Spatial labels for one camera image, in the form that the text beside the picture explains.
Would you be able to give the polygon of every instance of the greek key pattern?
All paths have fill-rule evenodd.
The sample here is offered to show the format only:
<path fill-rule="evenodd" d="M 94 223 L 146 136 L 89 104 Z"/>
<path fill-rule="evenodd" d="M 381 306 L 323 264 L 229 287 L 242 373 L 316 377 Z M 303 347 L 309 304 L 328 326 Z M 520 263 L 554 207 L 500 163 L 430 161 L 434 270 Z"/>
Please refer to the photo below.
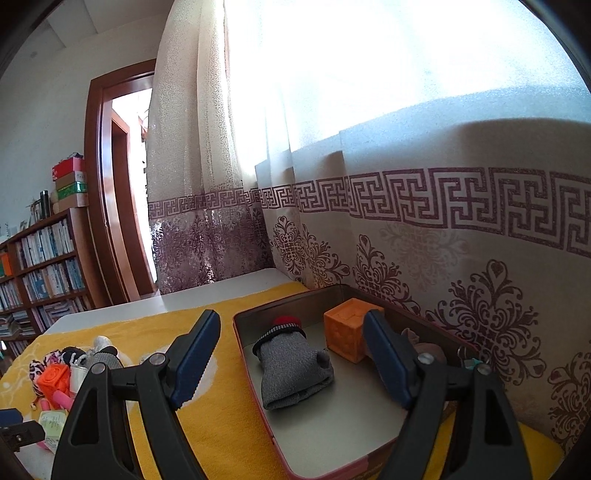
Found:
<path fill-rule="evenodd" d="M 264 209 L 506 235 L 591 258 L 591 179 L 527 168 L 413 168 L 261 190 Z"/>
<path fill-rule="evenodd" d="M 187 195 L 167 200 L 148 202 L 148 218 L 157 220 L 192 210 L 211 210 L 239 205 L 253 205 L 261 201 L 258 189 L 244 191 L 242 188 L 218 190 L 201 195 Z"/>

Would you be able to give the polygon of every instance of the green box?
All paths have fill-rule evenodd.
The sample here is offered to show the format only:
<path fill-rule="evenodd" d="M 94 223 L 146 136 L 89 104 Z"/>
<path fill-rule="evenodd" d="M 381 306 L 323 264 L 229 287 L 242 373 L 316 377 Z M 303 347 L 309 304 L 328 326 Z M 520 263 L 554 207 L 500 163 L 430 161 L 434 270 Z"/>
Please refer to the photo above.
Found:
<path fill-rule="evenodd" d="M 75 181 L 74 183 L 70 183 L 66 185 L 62 189 L 57 191 L 57 198 L 58 200 L 64 199 L 69 197 L 70 195 L 74 195 L 75 193 L 86 193 L 88 191 L 86 183 L 82 181 Z"/>

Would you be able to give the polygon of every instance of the blue gripper pad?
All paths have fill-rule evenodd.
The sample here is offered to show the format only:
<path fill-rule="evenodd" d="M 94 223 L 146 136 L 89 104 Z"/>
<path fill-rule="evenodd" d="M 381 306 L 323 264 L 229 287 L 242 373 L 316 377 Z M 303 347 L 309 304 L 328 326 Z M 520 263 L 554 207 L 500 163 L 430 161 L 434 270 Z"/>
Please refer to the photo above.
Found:
<path fill-rule="evenodd" d="M 420 389 L 413 346 L 406 337 L 390 328 L 378 310 L 370 310 L 365 315 L 363 338 L 386 390 L 394 401 L 409 409 Z"/>
<path fill-rule="evenodd" d="M 177 337 L 166 351 L 170 359 L 164 392 L 173 409 L 191 400 L 220 338 L 219 315 L 205 310 L 189 333 Z"/>

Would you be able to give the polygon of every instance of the pink marker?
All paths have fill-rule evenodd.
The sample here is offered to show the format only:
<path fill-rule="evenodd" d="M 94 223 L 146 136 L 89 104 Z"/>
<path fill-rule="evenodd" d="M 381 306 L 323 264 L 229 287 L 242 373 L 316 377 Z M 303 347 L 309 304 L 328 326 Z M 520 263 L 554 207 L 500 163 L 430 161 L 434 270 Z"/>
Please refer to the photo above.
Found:
<path fill-rule="evenodd" d="M 53 393 L 53 401 L 60 407 L 65 408 L 67 411 L 70 411 L 72 409 L 72 405 L 74 404 L 73 398 L 70 398 L 64 392 L 60 392 L 59 390 Z"/>

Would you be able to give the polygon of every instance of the bookshelf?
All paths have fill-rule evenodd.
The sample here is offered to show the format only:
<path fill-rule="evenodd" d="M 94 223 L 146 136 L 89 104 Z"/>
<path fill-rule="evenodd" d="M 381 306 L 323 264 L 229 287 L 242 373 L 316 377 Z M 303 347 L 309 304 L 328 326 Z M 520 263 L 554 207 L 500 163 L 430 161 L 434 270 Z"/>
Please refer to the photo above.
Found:
<path fill-rule="evenodd" d="M 64 315 L 111 305 L 86 207 L 65 210 L 19 232 L 0 244 L 3 255 L 10 273 L 0 277 L 5 356 L 16 358 Z"/>

